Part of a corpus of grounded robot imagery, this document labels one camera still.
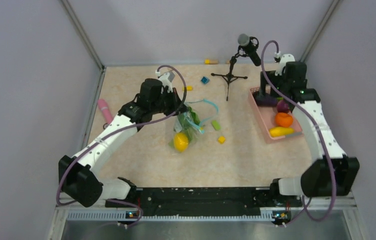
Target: microphone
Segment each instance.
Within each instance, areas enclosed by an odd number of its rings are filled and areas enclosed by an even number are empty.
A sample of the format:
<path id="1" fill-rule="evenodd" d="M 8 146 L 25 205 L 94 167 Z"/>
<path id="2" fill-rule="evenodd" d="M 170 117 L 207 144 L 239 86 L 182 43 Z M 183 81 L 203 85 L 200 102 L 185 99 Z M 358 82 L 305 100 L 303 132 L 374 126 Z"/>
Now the microphone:
<path id="1" fill-rule="evenodd" d="M 240 34 L 238 37 L 238 44 L 241 47 L 241 49 L 245 52 L 245 54 L 250 57 L 253 64 L 256 66 L 260 66 L 261 61 L 259 55 L 257 54 L 259 41 L 257 41 L 257 45 L 254 45 L 250 37 L 243 33 Z"/>

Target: white wall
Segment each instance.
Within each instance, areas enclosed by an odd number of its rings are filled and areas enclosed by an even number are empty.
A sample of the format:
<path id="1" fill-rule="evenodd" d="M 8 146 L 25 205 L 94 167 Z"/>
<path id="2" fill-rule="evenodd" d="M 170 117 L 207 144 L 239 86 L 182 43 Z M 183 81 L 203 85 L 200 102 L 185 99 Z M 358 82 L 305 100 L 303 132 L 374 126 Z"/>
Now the white wall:
<path id="1" fill-rule="evenodd" d="M 336 139 L 360 162 L 353 194 L 376 239 L 376 1 L 343 1 L 307 65 Z"/>
<path id="2" fill-rule="evenodd" d="M 58 0 L 0 1 L 0 240 L 41 240 L 99 70 Z"/>
<path id="3" fill-rule="evenodd" d="M 229 59 L 241 33 L 300 57 L 332 0 L 70 0 L 105 65 Z M 265 61 L 271 61 L 272 52 Z"/>

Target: beige floor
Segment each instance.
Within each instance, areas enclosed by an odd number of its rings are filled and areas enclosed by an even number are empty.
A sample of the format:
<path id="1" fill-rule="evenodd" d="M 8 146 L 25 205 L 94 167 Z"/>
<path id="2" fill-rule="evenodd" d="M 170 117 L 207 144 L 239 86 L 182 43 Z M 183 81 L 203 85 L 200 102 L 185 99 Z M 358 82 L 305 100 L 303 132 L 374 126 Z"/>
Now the beige floor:
<path id="1" fill-rule="evenodd" d="M 268 64 L 271 70 L 275 67 Z M 219 106 L 218 121 L 222 127 L 216 132 L 208 124 L 206 133 L 185 152 L 177 153 L 168 146 L 173 136 L 174 118 L 145 126 L 127 140 L 104 165 L 103 178 L 124 177 L 138 187 L 247 187 L 268 186 L 275 178 L 298 176 L 311 163 L 309 148 L 303 137 L 266 144 L 255 123 L 247 103 L 248 91 L 259 85 L 260 68 L 252 64 L 237 64 L 234 75 L 248 79 L 233 82 L 226 101 L 227 85 L 220 77 L 210 73 L 226 74 L 229 65 L 176 65 L 187 85 L 193 86 L 187 101 L 208 99 Z M 157 66 L 108 67 L 100 98 L 105 99 L 111 113 L 131 101 L 140 91 L 146 78 L 154 78 Z M 200 79 L 207 76 L 210 82 L 203 85 Z M 180 96 L 182 83 L 173 81 Z M 207 117 L 213 109 L 206 104 L 195 104 L 200 117 Z M 90 141 L 102 130 L 105 120 L 97 109 L 93 120 Z M 226 137 L 224 144 L 217 138 Z"/>

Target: metal frame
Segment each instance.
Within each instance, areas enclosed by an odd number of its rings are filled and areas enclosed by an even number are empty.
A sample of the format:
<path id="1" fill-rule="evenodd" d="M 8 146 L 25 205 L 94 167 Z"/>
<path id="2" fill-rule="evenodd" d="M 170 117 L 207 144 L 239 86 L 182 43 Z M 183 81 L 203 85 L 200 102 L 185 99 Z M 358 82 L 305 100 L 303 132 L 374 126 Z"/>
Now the metal frame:
<path id="1" fill-rule="evenodd" d="M 317 26 L 316 31 L 314 32 L 313 36 L 311 37 L 310 41 L 308 42 L 303 54 L 301 55 L 300 62 L 305 62 L 309 57 L 310 53 L 312 52 L 313 48 L 315 47 L 316 43 L 318 42 L 319 37 L 322 35 L 327 23 L 333 16 L 335 10 L 339 6 L 343 0 L 332 0 L 331 5 L 329 6 L 328 10 L 326 11 L 325 15 L 323 16 L 322 20 Z"/>
<path id="2" fill-rule="evenodd" d="M 70 22 L 72 23 L 74 29 L 76 30 L 77 34 L 80 37 L 83 45 L 86 47 L 91 58 L 94 60 L 95 64 L 100 70 L 104 69 L 104 64 L 101 62 L 100 57 L 98 56 L 96 50 L 90 38 L 88 37 L 87 33 L 84 30 L 81 22 L 79 21 L 78 17 L 76 16 L 75 11 L 73 10 L 72 5 L 69 3 L 68 0 L 59 0 L 61 5 L 63 6 L 64 11 L 66 12 L 67 16 L 69 17 Z"/>
<path id="3" fill-rule="evenodd" d="M 84 138 L 82 140 L 80 148 L 85 147 L 88 144 L 89 135 L 91 132 L 91 127 L 93 124 L 96 107 L 97 107 L 97 100 L 100 96 L 101 88 L 103 86 L 104 77 L 106 74 L 106 67 L 103 65 L 100 57 L 98 56 L 97 52 L 95 51 L 88 35 L 86 34 L 81 22 L 79 21 L 75 11 L 73 10 L 71 4 L 68 0 L 59 0 L 60 3 L 63 6 L 64 11 L 66 12 L 67 16 L 69 17 L 70 22 L 72 23 L 74 29 L 76 30 L 78 36 L 80 37 L 82 43 L 84 44 L 86 50 L 88 51 L 89 55 L 92 57 L 93 61 L 97 65 L 97 67 L 100 69 L 100 77 L 98 79 L 98 84 L 95 89 L 95 94 L 92 99 L 92 104 L 90 107 L 89 117 L 88 121 L 86 123 L 86 128 L 84 132 Z M 327 26 L 328 21 L 333 16 L 335 10 L 339 6 L 339 4 L 342 2 L 342 0 L 333 0 L 331 5 L 329 6 L 327 12 L 323 16 L 322 21 L 320 22 L 319 26 L 316 29 L 316 32 L 313 34 L 312 38 L 310 39 L 309 43 L 307 44 L 300 61 L 305 62 L 307 58 L 309 57 L 311 51 L 313 50 L 314 46 L 316 45 L 317 41 L 319 40 L 320 36 L 322 35 L 322 32 L 324 31 L 325 27 Z M 113 184 L 113 181 L 103 181 L 104 184 Z M 71 200 L 70 197 L 66 196 L 64 193 L 61 194 L 62 199 L 64 200 Z M 104 207 L 104 200 L 99 200 L 90 208 L 85 208 L 81 206 L 78 203 L 72 204 L 70 206 L 63 206 L 63 207 L 56 207 L 54 212 L 54 217 L 52 220 L 52 224 L 50 227 L 50 231 L 48 234 L 49 240 L 60 240 L 62 238 L 62 235 L 65 231 L 65 225 L 66 221 L 68 220 L 69 215 L 70 216 L 77 216 L 75 213 L 114 213 L 114 215 L 109 216 L 117 216 L 121 217 L 121 215 L 118 214 L 116 209 L 113 208 L 105 208 Z M 326 210 L 328 208 L 328 205 L 330 203 L 330 198 L 314 198 L 311 201 L 311 204 L 308 209 L 310 210 Z M 267 216 L 267 212 L 269 211 L 283 211 L 284 207 L 262 207 L 260 208 L 264 212 L 264 216 Z M 301 207 L 292 207 L 291 210 L 301 210 Z M 367 240 L 369 238 L 369 234 L 367 232 L 367 229 L 359 215 L 356 202 L 354 200 L 353 195 L 350 193 L 348 196 L 345 197 L 338 197 L 335 206 L 333 208 L 334 210 L 342 210 L 344 213 L 344 218 L 346 222 L 346 226 L 348 228 L 348 231 L 350 233 L 352 240 Z M 197 217 L 146 217 L 142 221 L 263 221 L 268 220 L 260 216 L 256 217 L 223 217 L 223 218 L 197 218 Z M 97 219 L 97 221 L 110 221 L 110 219 L 104 218 L 104 219 Z"/>
<path id="4" fill-rule="evenodd" d="M 103 82 L 104 82 L 105 76 L 106 76 L 106 68 L 103 68 L 99 75 L 98 83 L 95 89 L 95 94 L 93 96 L 93 99 L 91 100 L 90 109 L 89 109 L 89 117 L 85 125 L 85 130 L 83 132 L 83 139 L 81 141 L 81 144 L 79 145 L 79 149 L 85 148 L 88 145 L 88 141 L 90 140 L 91 128 L 93 126 L 93 121 L 94 121 L 95 112 L 97 108 L 97 102 L 98 102 L 98 99 L 100 98 L 100 93 L 101 93 L 101 89 L 103 88 Z"/>
<path id="5" fill-rule="evenodd" d="M 328 209 L 330 202 L 328 197 L 312 199 L 309 210 L 325 211 Z M 301 207 L 292 207 L 292 211 L 301 210 Z M 337 197 L 334 210 L 342 210 L 346 228 L 350 233 L 352 240 L 368 240 L 369 234 L 359 215 L 353 194 L 350 192 L 347 196 Z M 48 240 L 61 240 L 65 232 L 66 221 L 118 221 L 122 218 L 125 210 L 106 208 L 102 202 L 97 202 L 90 208 L 85 208 L 78 203 L 69 206 L 57 207 L 55 209 L 53 222 L 49 231 Z M 266 222 L 271 221 L 269 214 L 272 211 L 283 211 L 284 207 L 261 207 L 263 212 L 261 216 L 240 216 L 240 217 L 181 217 L 181 216 L 162 216 L 162 217 L 145 217 L 142 222 Z"/>

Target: teal ribbon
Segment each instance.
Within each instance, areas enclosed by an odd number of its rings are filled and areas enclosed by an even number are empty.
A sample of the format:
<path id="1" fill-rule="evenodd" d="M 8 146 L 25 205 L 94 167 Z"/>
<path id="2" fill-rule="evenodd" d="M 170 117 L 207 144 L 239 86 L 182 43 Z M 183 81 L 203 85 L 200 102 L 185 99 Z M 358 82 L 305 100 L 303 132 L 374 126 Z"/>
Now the teal ribbon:
<path id="1" fill-rule="evenodd" d="M 214 102 L 209 101 L 209 100 L 207 100 L 207 99 L 205 99 L 205 98 L 204 98 L 203 100 L 198 100 L 198 101 L 188 101 L 188 102 L 186 102 L 186 103 L 187 103 L 187 104 L 197 104 L 197 103 L 201 103 L 201 102 L 204 102 L 204 103 L 206 103 L 206 104 L 210 104 L 210 105 L 212 105 L 212 106 L 216 109 L 216 113 L 215 113 L 213 116 L 210 116 L 210 117 L 207 117 L 207 118 L 201 120 L 200 123 L 199 123 L 198 125 L 195 124 L 195 123 L 192 122 L 189 118 L 186 117 L 186 116 L 187 116 L 187 113 L 186 113 L 186 112 L 184 113 L 184 116 L 185 116 L 185 118 L 186 118 L 186 120 L 188 121 L 189 124 L 191 124 L 194 128 L 196 128 L 201 134 L 204 134 L 204 130 L 201 129 L 201 126 L 203 126 L 205 122 L 207 122 L 208 120 L 210 120 L 210 119 L 216 117 L 216 116 L 219 114 L 219 107 L 218 107 L 218 105 L 216 105 Z"/>

